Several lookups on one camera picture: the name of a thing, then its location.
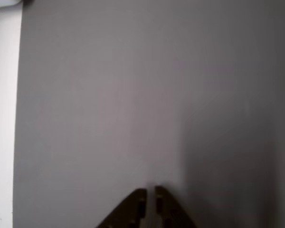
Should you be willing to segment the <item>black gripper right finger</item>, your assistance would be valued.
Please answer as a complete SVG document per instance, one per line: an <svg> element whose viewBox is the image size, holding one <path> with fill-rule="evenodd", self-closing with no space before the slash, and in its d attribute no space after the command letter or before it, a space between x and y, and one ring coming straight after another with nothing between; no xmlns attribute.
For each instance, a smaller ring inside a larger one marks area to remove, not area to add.
<svg viewBox="0 0 285 228"><path fill-rule="evenodd" d="M156 214L162 228L197 228L175 197L163 186L155 186Z"/></svg>

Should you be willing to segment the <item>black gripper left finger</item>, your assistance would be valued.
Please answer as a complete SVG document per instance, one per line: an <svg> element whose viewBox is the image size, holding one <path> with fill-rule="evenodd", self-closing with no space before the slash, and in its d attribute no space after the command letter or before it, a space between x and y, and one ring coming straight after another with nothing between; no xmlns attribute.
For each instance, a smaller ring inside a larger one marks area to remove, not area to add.
<svg viewBox="0 0 285 228"><path fill-rule="evenodd" d="M141 219L145 218L146 205L147 189L136 189L97 228L139 228Z"/></svg>

